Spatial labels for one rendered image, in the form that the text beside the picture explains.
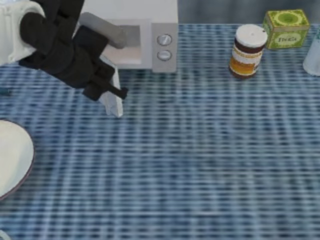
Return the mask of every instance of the blue checkered cloth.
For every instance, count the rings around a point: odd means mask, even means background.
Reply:
[[[305,46],[228,71],[236,25],[182,25],[176,74],[124,70],[124,117],[41,71],[0,69],[0,118],[36,146],[0,202],[14,240],[319,240],[320,78]]]

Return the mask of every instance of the microwave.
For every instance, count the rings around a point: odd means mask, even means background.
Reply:
[[[176,72],[178,0],[86,0],[81,15],[87,13],[125,32],[125,47],[108,45],[102,53],[119,69]]]

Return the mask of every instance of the white sleeve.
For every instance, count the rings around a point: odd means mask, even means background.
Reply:
[[[20,22],[27,13],[45,16],[42,7],[34,1],[0,0],[0,66],[17,62],[35,52],[20,36]]]

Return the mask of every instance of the gray knob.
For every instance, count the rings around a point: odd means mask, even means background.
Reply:
[[[161,46],[168,46],[172,43],[172,37],[169,34],[164,34],[159,36],[157,41]]]
[[[158,52],[158,59],[161,61],[169,61],[172,58],[172,53],[168,50]]]

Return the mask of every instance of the green box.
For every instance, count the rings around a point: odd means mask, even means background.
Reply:
[[[268,11],[263,21],[268,33],[268,49],[300,48],[310,29],[310,23],[302,9]]]

